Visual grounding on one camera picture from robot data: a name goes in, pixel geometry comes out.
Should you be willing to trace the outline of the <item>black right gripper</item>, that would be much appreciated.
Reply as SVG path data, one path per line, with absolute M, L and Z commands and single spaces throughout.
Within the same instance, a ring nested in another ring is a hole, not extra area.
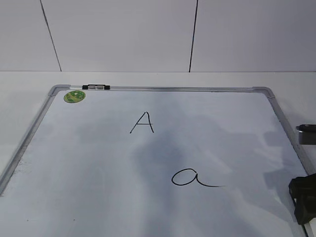
M 288 185 L 295 202 L 294 215 L 299 225 L 309 223 L 316 217 L 316 174 L 296 177 Z

